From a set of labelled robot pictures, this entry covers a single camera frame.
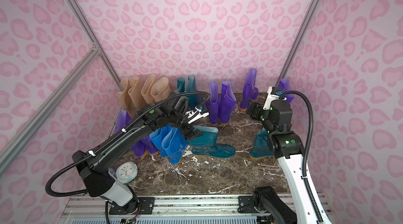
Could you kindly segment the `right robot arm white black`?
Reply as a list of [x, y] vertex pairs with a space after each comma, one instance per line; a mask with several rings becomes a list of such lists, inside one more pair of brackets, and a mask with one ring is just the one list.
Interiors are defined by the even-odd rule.
[[308, 149], [291, 129], [292, 109], [284, 100], [274, 100], [265, 109], [249, 101], [247, 115], [262, 123], [268, 133], [268, 147], [274, 153], [287, 179], [295, 209], [291, 209], [268, 187], [253, 192], [255, 209], [267, 211], [276, 224], [329, 224], [316, 192], [304, 155]]

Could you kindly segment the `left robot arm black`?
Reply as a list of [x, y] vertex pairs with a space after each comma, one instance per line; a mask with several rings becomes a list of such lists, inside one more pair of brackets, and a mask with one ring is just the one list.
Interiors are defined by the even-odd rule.
[[132, 207], [136, 195], [127, 183], [135, 178], [136, 168], [128, 164], [111, 172], [112, 164], [128, 150], [139, 158], [159, 154], [172, 164], [179, 163], [188, 142], [201, 136], [193, 123], [206, 115], [202, 101], [191, 104], [186, 96], [147, 104], [134, 118], [122, 112], [109, 139], [87, 153], [77, 151], [72, 157], [84, 182], [84, 192], [121, 207]]

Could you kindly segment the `beige boot with paper stuffing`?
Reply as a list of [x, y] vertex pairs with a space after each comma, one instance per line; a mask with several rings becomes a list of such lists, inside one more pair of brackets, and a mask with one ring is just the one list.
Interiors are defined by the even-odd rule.
[[155, 102], [160, 102], [170, 96], [171, 89], [169, 79], [162, 77], [151, 88], [151, 96]]

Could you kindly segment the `purple boot shaft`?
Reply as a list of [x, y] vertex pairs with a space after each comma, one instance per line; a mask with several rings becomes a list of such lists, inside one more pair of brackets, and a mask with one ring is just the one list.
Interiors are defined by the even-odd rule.
[[232, 90], [231, 83], [224, 81], [221, 88], [221, 97], [219, 103], [219, 118], [222, 124], [230, 122], [230, 116], [233, 112], [237, 99]]

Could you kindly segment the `blue boot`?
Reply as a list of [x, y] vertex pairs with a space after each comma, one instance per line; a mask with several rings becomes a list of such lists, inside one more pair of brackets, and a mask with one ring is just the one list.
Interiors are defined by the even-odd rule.
[[181, 135], [181, 131], [178, 128], [171, 128], [162, 140], [162, 149], [173, 165], [180, 163], [187, 146], [188, 142]]
[[172, 127], [167, 125], [163, 128], [157, 129], [156, 131], [152, 132], [149, 135], [150, 140], [154, 144], [154, 146], [159, 150], [160, 156], [162, 158], [167, 158], [168, 155], [162, 148], [162, 141], [163, 139], [168, 135], [168, 133], [171, 131]]

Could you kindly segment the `beige boot pair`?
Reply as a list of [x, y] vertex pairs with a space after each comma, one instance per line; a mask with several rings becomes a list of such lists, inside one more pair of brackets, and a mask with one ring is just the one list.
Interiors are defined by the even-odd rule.
[[119, 98], [119, 102], [123, 110], [125, 110], [129, 114], [129, 116], [133, 118], [136, 116], [136, 108], [129, 95], [129, 90], [131, 88], [129, 79], [128, 78], [122, 79], [120, 84], [123, 87], [123, 90], [118, 92], [116, 95]]
[[139, 110], [147, 104], [141, 92], [143, 84], [138, 76], [130, 77], [129, 84], [131, 87], [128, 91], [128, 94], [136, 110]]

